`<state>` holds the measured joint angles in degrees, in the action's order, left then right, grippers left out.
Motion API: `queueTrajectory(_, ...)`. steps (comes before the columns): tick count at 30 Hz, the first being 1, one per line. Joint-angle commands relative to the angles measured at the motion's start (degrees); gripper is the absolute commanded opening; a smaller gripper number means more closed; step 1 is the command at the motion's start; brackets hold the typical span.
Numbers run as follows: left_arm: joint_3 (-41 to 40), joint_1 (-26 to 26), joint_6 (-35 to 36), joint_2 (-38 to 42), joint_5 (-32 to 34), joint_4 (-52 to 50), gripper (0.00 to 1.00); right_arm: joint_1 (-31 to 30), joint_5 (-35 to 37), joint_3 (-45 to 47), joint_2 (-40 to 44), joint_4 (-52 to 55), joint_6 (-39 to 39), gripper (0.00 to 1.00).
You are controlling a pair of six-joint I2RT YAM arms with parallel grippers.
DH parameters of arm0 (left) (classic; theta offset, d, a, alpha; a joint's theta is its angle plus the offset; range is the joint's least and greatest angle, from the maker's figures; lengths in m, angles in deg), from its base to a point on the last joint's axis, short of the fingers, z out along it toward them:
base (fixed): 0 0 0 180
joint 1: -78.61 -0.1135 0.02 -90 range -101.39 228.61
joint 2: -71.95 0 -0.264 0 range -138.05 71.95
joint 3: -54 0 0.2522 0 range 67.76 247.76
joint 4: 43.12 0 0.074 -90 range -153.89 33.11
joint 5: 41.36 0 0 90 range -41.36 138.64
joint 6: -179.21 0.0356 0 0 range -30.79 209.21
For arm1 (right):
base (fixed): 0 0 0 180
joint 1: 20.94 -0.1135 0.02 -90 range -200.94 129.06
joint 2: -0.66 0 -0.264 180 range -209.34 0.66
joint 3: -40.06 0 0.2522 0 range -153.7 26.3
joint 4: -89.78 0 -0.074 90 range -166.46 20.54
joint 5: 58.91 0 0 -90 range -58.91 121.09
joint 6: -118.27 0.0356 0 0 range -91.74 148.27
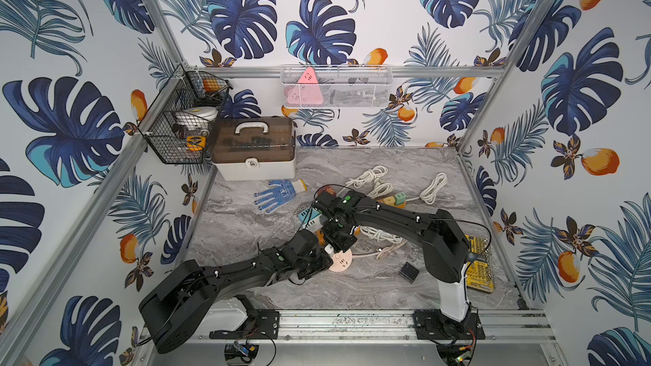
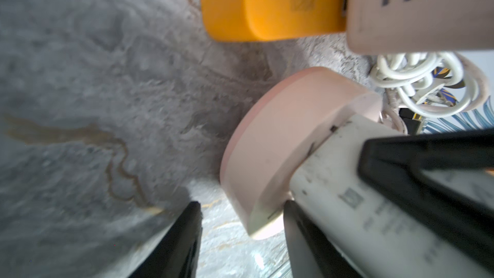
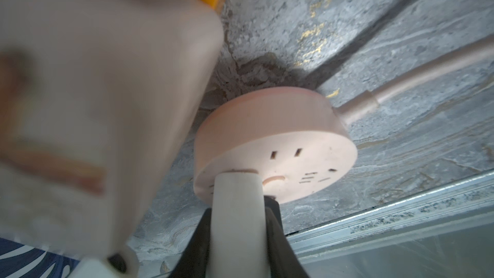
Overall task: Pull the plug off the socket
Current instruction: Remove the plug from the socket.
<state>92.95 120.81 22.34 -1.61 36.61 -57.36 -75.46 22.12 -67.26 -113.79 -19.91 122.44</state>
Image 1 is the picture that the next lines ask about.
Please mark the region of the orange power strip front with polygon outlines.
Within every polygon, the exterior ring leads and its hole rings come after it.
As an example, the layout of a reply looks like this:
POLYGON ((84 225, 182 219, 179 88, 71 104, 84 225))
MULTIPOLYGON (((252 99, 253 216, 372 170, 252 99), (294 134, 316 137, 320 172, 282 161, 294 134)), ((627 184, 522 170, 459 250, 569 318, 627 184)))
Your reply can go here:
POLYGON ((323 230, 317 230, 317 232, 315 233, 315 235, 316 235, 317 238, 318 238, 318 242, 319 242, 319 244, 320 244, 322 247, 325 247, 325 245, 327 245, 327 242, 326 242, 326 240, 325 240, 325 234, 324 234, 323 230))

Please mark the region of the white plug adapter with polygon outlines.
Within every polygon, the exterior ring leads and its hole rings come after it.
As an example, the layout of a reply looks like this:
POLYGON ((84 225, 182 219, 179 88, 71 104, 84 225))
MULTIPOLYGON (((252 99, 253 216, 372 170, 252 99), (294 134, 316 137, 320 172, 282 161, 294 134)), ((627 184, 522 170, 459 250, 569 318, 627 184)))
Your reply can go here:
POLYGON ((328 244, 327 246, 325 246, 325 251, 327 252, 327 254, 328 254, 330 257, 333 257, 333 256, 335 255, 335 249, 334 249, 334 247, 332 247, 332 245, 330 245, 330 244, 328 244))

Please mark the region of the round pink power socket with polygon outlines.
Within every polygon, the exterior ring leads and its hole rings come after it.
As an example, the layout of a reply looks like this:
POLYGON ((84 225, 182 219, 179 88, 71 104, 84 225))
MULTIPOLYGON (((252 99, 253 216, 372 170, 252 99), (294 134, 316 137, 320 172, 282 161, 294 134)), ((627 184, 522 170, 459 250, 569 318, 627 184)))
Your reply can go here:
POLYGON ((334 273, 346 271, 353 262, 353 254, 350 250, 345 252, 334 252, 331 254, 332 265, 329 270, 334 273))

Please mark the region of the black plug adapter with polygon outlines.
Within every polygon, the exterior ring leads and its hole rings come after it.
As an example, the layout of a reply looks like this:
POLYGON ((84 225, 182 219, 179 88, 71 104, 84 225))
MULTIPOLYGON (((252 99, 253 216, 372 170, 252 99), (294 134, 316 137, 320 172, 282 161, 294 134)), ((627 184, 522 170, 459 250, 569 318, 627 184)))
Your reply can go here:
POLYGON ((420 271, 417 269, 417 267, 413 266, 413 264, 405 262, 405 264, 400 269, 399 274, 406 281, 408 281, 408 283, 413 284, 419 276, 420 271))

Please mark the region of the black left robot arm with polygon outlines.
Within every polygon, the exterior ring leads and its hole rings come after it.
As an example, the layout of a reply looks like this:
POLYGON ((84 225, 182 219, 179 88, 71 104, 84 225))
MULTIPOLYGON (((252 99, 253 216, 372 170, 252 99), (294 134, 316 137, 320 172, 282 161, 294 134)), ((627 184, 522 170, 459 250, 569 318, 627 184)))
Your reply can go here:
POLYGON ((234 264, 201 266, 194 259, 184 261, 145 296, 138 309, 156 351, 166 354, 192 337, 215 302, 293 275, 308 280, 332 265, 318 237, 300 230, 289 242, 234 264))

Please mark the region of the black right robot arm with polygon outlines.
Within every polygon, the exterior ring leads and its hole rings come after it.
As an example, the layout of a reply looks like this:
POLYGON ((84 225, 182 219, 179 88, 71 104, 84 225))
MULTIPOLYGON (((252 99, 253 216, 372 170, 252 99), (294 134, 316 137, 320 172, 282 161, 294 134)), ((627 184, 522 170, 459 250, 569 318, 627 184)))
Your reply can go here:
POLYGON ((325 218, 324 240, 335 252, 349 250, 357 242, 355 230, 362 226, 420 246, 426 270, 438 282, 441 315, 457 323, 467 319, 471 305, 466 295, 466 269, 471 245, 449 212, 396 208, 353 189, 341 195, 324 191, 315 196, 313 206, 325 218))

